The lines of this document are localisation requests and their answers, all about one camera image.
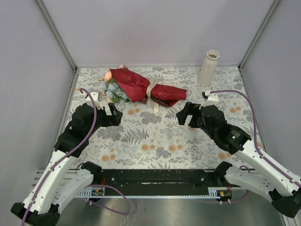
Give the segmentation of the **artificial flower bunch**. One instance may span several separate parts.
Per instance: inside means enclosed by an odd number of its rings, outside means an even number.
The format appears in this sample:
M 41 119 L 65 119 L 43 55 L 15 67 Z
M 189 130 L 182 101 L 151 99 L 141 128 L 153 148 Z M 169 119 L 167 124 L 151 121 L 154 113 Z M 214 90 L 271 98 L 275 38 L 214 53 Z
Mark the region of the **artificial flower bunch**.
M 100 90 L 104 97 L 111 103 L 120 103 L 124 100 L 125 103 L 130 102 L 130 99 L 116 82 L 112 76 L 112 72 L 109 69 L 103 78 L 99 79 Z

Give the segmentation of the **red wrapping paper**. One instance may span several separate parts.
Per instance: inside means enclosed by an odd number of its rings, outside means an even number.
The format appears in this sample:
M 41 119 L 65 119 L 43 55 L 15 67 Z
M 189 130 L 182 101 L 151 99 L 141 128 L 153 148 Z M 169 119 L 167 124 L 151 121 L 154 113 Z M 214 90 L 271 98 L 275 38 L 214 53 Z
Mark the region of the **red wrapping paper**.
M 147 103 L 150 98 L 156 104 L 171 107 L 179 100 L 185 100 L 187 90 L 163 85 L 151 84 L 147 78 L 126 68 L 110 69 L 113 78 L 128 96 L 131 102 Z

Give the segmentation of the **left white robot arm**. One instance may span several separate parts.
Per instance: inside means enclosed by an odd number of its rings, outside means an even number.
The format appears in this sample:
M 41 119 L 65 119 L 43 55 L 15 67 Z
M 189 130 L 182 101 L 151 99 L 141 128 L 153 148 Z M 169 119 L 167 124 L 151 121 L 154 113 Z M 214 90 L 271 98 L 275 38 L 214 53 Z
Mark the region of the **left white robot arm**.
M 61 181 L 71 165 L 88 146 L 90 137 L 100 127 L 119 126 L 123 113 L 113 103 L 108 107 L 83 104 L 76 108 L 71 121 L 59 136 L 50 162 L 33 191 L 23 202 L 14 203 L 11 212 L 21 224 L 54 226 L 69 202 L 87 186 L 103 182 L 102 168 L 90 161 L 82 163 L 78 174 L 63 188 Z

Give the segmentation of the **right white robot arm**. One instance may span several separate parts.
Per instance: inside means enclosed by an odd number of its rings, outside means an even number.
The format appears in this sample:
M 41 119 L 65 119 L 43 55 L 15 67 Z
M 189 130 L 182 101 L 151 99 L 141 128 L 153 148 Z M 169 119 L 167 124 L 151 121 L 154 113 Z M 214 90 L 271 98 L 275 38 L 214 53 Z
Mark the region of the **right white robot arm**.
M 268 154 L 260 155 L 251 137 L 241 128 L 229 124 L 215 105 L 201 106 L 187 102 L 176 114 L 180 125 L 192 116 L 189 126 L 202 129 L 222 150 L 249 164 L 257 174 L 243 172 L 223 161 L 214 170 L 214 181 L 219 186 L 228 183 L 256 193 L 281 214 L 294 218 L 301 209 L 301 178 L 283 167 Z

